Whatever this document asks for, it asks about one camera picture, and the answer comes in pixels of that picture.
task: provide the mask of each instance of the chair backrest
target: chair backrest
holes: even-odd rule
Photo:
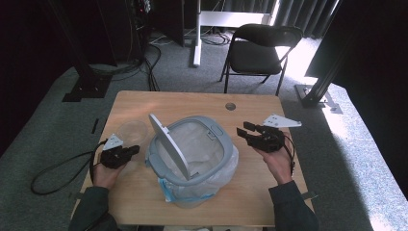
[[[302,30],[296,27],[245,24],[234,33],[231,43],[235,39],[245,39],[262,46],[290,46],[293,48],[297,46],[302,37]]]

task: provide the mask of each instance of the white plastic lid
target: white plastic lid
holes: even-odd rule
[[[169,131],[153,114],[149,115],[150,122],[153,129],[156,132],[156,136],[160,139],[162,145],[166,149],[168,155],[177,165],[181,173],[187,180],[191,178],[191,173],[189,170],[189,163],[181,152],[180,148],[177,146],[174,139],[169,134]]]

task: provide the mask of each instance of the person's right hand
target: person's right hand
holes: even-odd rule
[[[288,138],[285,138],[285,145],[288,147],[289,151],[292,152],[291,142]],[[267,163],[269,171],[278,182],[278,185],[293,181],[291,173],[291,158],[284,147],[270,153],[257,148],[254,149],[264,158],[264,162]]]
[[[126,167],[123,165],[117,169],[105,167],[102,164],[93,166],[93,186],[111,190],[114,187],[117,176]]]

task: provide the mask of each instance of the dark sleeve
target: dark sleeve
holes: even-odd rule
[[[87,188],[69,223],[69,230],[117,230],[114,217],[108,214],[108,189]]]
[[[269,189],[275,212],[276,231],[319,230],[315,213],[305,204],[294,181]]]

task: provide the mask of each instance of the table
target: table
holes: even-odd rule
[[[227,103],[236,109],[227,110]],[[230,135],[240,151],[239,164],[231,182],[215,197],[193,209],[182,209],[165,202],[153,169],[144,164],[147,145],[154,136],[148,114],[154,114],[164,126],[187,116],[208,116],[217,121]],[[118,127],[131,120],[146,123],[149,135],[120,173],[110,192],[110,213],[121,224],[148,225],[239,225],[273,226],[273,204],[268,188],[276,186],[262,157],[236,135],[244,121],[261,124],[270,114],[283,116],[279,98],[272,95],[121,91],[108,117],[101,141],[115,133]],[[306,184],[296,158],[294,171],[302,193]],[[82,192],[91,186],[86,177]],[[311,201],[306,201],[312,208]]]
[[[193,65],[200,66],[201,63],[201,26],[238,28],[247,23],[270,25],[271,19],[272,13],[233,13],[201,11],[201,0],[197,0],[197,26]]]

